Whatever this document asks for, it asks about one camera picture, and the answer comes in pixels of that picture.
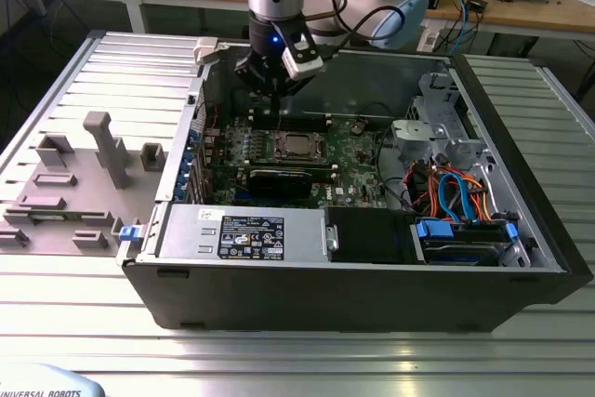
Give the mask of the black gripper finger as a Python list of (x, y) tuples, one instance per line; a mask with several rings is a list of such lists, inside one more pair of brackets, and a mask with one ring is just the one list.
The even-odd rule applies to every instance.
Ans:
[(254, 93), (270, 100), (270, 112), (278, 112), (277, 60), (248, 53), (236, 63), (234, 73)]
[(277, 86), (277, 111), (281, 110), (284, 98), (294, 96), (309, 82), (308, 78), (293, 80), (290, 77), (282, 79)]

